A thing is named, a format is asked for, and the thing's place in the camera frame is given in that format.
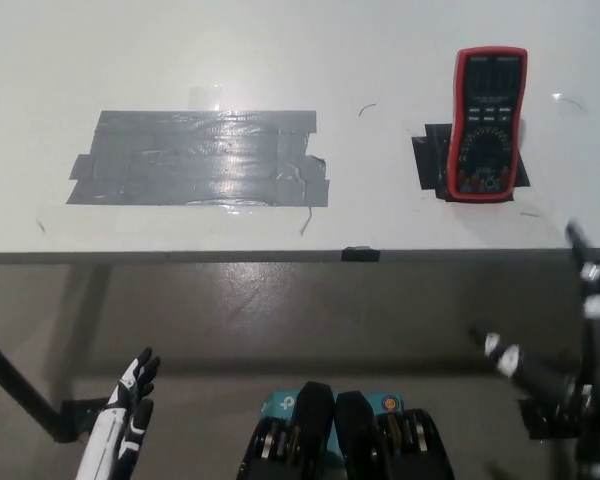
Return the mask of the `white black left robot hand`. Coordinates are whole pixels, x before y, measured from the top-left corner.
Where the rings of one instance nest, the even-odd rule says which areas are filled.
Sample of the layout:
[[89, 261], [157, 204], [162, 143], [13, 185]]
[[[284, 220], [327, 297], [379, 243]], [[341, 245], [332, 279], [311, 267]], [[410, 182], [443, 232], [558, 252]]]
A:
[[139, 460], [151, 421], [161, 359], [145, 348], [118, 379], [98, 414], [75, 478], [129, 480]]

